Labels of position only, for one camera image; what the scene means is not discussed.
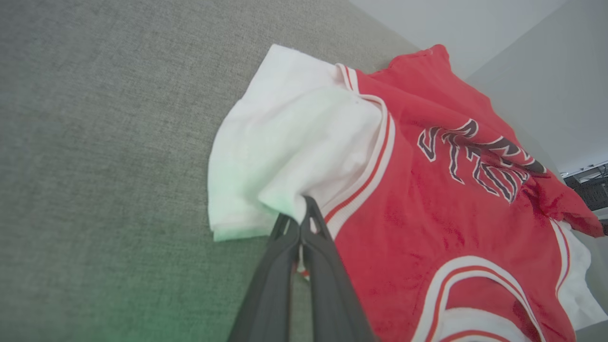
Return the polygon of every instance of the gray fabric surface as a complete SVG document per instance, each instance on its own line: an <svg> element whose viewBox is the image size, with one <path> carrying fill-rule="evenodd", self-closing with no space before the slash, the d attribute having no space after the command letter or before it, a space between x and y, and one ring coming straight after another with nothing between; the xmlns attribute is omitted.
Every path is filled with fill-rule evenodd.
<svg viewBox="0 0 608 342"><path fill-rule="evenodd" d="M415 50L341 0L1 2L0 340L226 339L265 239L212 242L207 158L272 43Z"/></svg>

